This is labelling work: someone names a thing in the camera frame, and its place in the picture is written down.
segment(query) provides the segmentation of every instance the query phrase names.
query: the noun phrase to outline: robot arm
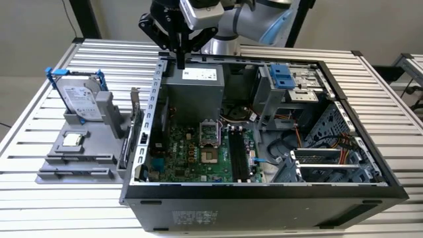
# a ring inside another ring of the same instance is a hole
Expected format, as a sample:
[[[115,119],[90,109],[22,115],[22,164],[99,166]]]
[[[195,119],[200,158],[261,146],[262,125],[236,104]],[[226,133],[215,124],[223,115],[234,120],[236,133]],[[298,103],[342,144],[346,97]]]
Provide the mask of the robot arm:
[[[273,44],[290,18],[290,5],[291,0],[154,0],[139,27],[184,69],[186,54],[215,36],[242,35]],[[202,31],[190,39],[196,30]]]

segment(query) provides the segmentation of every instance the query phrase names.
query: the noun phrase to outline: power supply label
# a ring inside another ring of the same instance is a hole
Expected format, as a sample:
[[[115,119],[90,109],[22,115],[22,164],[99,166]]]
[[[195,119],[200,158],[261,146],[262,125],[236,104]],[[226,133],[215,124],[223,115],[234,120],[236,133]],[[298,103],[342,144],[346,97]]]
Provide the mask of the power supply label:
[[[218,70],[215,68],[186,68],[183,71],[183,79],[218,81],[216,72]]]
[[[172,211],[176,225],[212,225],[218,219],[218,211]]]
[[[75,113],[86,120],[102,120],[102,114],[92,92],[86,87],[64,86],[67,101]]]

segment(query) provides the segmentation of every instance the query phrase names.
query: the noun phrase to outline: white wall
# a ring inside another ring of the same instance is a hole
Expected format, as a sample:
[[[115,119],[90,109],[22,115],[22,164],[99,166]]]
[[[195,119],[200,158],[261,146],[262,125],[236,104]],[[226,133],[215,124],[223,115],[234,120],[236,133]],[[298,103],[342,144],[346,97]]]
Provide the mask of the white wall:
[[[151,0],[91,0],[103,38],[152,41],[139,28],[143,13],[150,12]]]
[[[422,0],[317,0],[298,48],[361,50],[373,64],[423,54]]]
[[[70,1],[68,13],[82,36]],[[60,0],[0,0],[0,75],[42,76],[68,49],[74,31]]]

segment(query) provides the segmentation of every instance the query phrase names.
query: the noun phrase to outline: motherboard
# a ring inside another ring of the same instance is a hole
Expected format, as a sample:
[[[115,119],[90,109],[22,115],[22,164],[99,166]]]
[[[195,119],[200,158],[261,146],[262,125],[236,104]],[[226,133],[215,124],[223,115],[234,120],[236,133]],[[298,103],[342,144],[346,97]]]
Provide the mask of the motherboard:
[[[243,171],[250,182],[262,182],[259,163],[254,163],[253,157],[257,155],[253,131],[239,130],[242,144],[231,143],[231,134],[231,127],[214,122],[171,127],[167,151],[152,159],[150,180],[238,182],[238,173]],[[236,159],[231,159],[234,151],[239,154]]]

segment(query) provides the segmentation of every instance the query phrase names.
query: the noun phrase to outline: aluminum extrusion table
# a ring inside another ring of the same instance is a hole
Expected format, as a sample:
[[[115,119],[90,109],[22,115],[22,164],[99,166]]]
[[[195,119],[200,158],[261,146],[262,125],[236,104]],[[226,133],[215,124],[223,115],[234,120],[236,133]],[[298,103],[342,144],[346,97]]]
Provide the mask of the aluminum extrusion table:
[[[56,68],[106,73],[115,105],[131,110],[130,90],[146,106],[159,47],[152,43],[86,40],[72,43]],[[172,237],[345,237],[423,236],[423,123],[367,60],[350,51],[243,46],[250,57],[323,60],[345,90],[359,119],[410,200],[361,224],[341,230],[190,232],[148,234]],[[0,143],[0,236],[140,236],[130,208],[119,205],[120,184],[36,184],[36,172],[64,124],[64,105],[46,82]]]

